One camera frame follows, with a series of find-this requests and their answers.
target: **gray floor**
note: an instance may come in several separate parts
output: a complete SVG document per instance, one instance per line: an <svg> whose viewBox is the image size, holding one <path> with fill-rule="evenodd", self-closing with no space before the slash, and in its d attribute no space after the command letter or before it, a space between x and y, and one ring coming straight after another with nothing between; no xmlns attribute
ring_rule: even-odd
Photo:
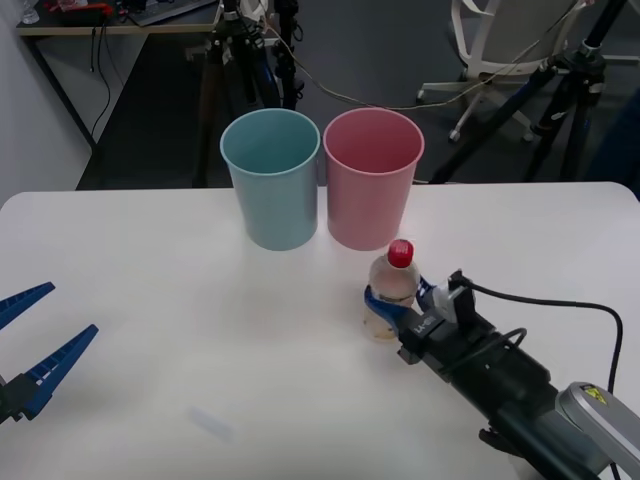
<svg viewBox="0 0 640 480"><path fill-rule="evenodd" d="M463 68L447 41L449 0L405 0L395 3L397 7L384 0L300 0L300 3L305 41L298 47L299 57L312 75L333 90L375 104L410 105L423 82L456 81ZM572 44L578 44L588 33L604 4L600 0L579 18ZM630 6L625 7L603 50L617 55L640 54L640 16ZM640 68L611 67L607 75L607 90L593 118L585 164L616 112L640 85ZM446 99L448 95L451 94L434 93L432 100ZM537 120L548 100L549 96L543 95L523 111ZM353 107L308 85L299 110L322 130L332 118L349 108ZM486 105L480 120L491 111L491 106ZM422 129L426 140L418 178L428 179L455 151L447 135L460 113L459 105L407 113ZM467 132L473 126L470 123ZM505 125L453 180L518 181L532 150L531 145L519 142L521 133L517 125ZM557 177L567 136L565 125L556 149L540 172L540 180Z"/></svg>
<svg viewBox="0 0 640 480"><path fill-rule="evenodd" d="M300 0L304 42L296 53L317 80L338 92L380 105L413 105L423 82L455 81L463 65L453 51L447 29L450 0L403 0L391 7L385 0ZM605 0L579 18L571 43L579 44L590 30ZM640 54L640 16L626 7L604 44L609 54ZM91 162L79 189L189 188L195 157L200 77L184 61L185 45L201 44L202 36L150 36L114 113L100 139L105 147L100 167ZM607 90L592 124L583 169L614 116L640 85L640 68L611 67ZM354 108L330 98L308 79L298 110L322 131L336 115ZM450 94L427 99L440 101ZM549 100L548 92L523 111L537 121ZM493 111L484 105L466 133ZM448 132L461 106L407 113L422 129L425 153L417 177L429 179L455 151ZM528 164L532 145L519 141L522 129L505 125L453 178L459 182L516 182ZM557 177L568 125L538 180ZM212 158L208 172L212 187L230 186L226 166Z"/></svg>

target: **plastic cup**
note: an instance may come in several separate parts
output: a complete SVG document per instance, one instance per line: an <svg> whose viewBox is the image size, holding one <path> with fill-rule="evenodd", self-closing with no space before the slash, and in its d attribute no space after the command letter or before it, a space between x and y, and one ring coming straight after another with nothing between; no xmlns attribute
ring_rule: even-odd
<svg viewBox="0 0 640 480"><path fill-rule="evenodd" d="M235 120L222 134L249 237L268 250L291 250L318 226L316 153L320 132L304 115L279 108Z"/></svg>
<svg viewBox="0 0 640 480"><path fill-rule="evenodd" d="M397 235L424 137L404 115L361 108L324 133L329 231L346 247L377 250Z"/></svg>

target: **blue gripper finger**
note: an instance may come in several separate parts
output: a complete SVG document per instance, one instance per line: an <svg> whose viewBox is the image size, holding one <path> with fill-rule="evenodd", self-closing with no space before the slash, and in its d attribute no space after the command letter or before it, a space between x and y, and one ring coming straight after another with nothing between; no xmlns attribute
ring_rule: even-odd
<svg viewBox="0 0 640 480"><path fill-rule="evenodd" d="M364 303L376 315L384 318L396 333L398 333L398 321L404 317L409 310L411 310L410 308L403 307L402 305L395 305L393 303L384 302L374 298L369 285L367 285L367 288L364 290Z"/></svg>

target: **white wall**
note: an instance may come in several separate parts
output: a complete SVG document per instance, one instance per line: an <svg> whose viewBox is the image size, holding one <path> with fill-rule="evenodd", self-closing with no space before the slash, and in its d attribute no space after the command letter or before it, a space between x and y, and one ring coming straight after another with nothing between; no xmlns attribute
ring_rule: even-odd
<svg viewBox="0 0 640 480"><path fill-rule="evenodd" d="M0 205L19 192L74 190L91 155L71 117L15 35L19 18L18 0L0 0ZM124 77L129 75L144 39L110 38L114 60ZM106 103L102 81L97 72L89 72L90 39L50 38L41 48L90 129ZM102 65L112 86L113 108L121 87L104 48ZM101 122L97 134L104 125L105 121Z"/></svg>

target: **desk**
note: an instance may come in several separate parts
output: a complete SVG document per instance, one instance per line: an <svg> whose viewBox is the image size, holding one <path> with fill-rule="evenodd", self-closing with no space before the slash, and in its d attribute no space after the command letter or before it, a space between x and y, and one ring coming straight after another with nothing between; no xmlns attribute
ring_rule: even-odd
<svg viewBox="0 0 640 480"><path fill-rule="evenodd" d="M38 14L40 15L40 21L33 25L25 25L24 23L18 24L16 27L17 34L24 40L27 48L31 52L31 55L35 59L36 63L44 73L45 77L53 87L54 91L60 101L66 108L69 115L73 119L74 123L82 133L89 146L91 147L91 156L97 156L99 160L99 148L98 144L91 136L91 131L82 121L78 111L69 100L64 88L60 85L60 82L56 78L55 74L51 70L51 67L47 63L47 60L42 55L42 52L38 48L38 40L43 37L49 36L90 36L92 27L65 27L60 25L54 15L51 15L47 9L42 6L41 2L38 2L35 6ZM151 35L151 34L175 34L175 33L206 33L211 30L211 25L215 17L217 4L202 7L193 12L169 19L165 22L161 22L148 27L138 27L131 20L126 20L124 23L114 20L112 24L107 27L108 35Z"/></svg>
<svg viewBox="0 0 640 480"><path fill-rule="evenodd" d="M0 211L0 298L57 289L0 333L5 378L89 323L100 332L33 422L0 426L3 478L512 479L481 415L363 332L375 252L320 227L291 252L251 243L232 190L24 193ZM625 321L617 394L640 412L640 207L615 184L412 187L400 234L425 277L600 302ZM478 295L554 384L606 384L601 312ZM197 407L232 432L188 419Z"/></svg>

